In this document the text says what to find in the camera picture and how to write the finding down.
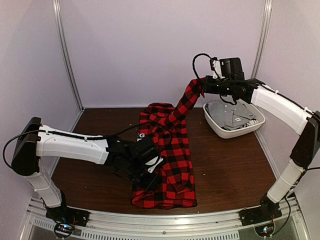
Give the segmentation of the red black plaid shirt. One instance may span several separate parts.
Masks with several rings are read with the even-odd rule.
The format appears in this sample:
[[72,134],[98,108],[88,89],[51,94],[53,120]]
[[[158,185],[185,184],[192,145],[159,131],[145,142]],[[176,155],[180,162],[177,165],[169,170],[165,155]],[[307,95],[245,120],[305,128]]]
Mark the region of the red black plaid shirt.
[[186,117],[204,96],[202,83],[203,79],[191,80],[176,106],[155,102],[140,112],[137,138],[152,138],[165,164],[155,170],[159,177],[155,190],[132,187],[133,206],[166,210],[197,206]]

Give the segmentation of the white plastic tub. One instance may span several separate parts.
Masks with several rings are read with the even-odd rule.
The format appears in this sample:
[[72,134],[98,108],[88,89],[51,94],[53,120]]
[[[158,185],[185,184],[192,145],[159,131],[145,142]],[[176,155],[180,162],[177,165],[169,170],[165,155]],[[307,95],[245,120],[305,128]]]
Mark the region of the white plastic tub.
[[258,108],[242,100],[236,105],[231,105],[216,99],[205,103],[203,111],[208,125],[223,139],[252,133],[266,121]]

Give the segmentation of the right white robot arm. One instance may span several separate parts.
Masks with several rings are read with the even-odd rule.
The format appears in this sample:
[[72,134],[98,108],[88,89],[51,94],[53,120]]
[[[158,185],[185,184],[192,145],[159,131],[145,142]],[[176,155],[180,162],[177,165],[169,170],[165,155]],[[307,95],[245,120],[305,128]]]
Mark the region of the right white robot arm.
[[202,81],[208,94],[230,96],[262,110],[269,117],[263,134],[269,148],[276,144],[288,154],[287,164],[282,164],[282,173],[261,200],[263,205],[256,210],[259,220],[268,220],[277,204],[292,191],[308,171],[320,148],[320,113],[302,107],[262,81],[218,79],[206,76]]

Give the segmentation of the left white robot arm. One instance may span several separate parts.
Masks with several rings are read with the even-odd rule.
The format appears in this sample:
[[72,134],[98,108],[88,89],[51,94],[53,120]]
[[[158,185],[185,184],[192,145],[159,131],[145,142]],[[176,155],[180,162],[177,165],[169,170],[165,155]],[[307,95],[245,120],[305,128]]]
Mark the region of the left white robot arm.
[[110,166],[124,172],[136,186],[154,191],[158,184],[156,169],[164,164],[160,150],[150,137],[137,141],[123,140],[119,133],[112,135],[85,135],[61,131],[42,124],[33,117],[23,131],[8,140],[15,141],[11,162],[5,164],[16,174],[25,177],[45,205],[61,222],[72,218],[66,207],[63,192],[56,187],[47,170],[40,163],[42,157],[58,157]]

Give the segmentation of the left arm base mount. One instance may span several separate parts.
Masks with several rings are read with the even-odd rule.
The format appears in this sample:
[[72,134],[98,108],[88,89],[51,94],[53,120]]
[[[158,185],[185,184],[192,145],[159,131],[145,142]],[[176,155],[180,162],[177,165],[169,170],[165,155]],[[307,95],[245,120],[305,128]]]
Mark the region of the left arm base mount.
[[48,207],[46,202],[43,202],[46,209],[46,217],[54,222],[67,223],[72,226],[86,227],[90,216],[87,210],[76,209],[67,206],[66,196],[61,192],[61,205],[57,207]]

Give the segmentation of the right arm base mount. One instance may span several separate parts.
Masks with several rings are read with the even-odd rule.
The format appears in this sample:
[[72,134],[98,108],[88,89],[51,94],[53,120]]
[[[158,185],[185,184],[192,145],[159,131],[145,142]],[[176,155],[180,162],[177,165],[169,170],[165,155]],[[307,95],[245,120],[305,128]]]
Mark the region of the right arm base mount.
[[261,198],[259,206],[244,208],[238,214],[242,226],[268,222],[282,216],[279,202],[274,203],[266,194]]

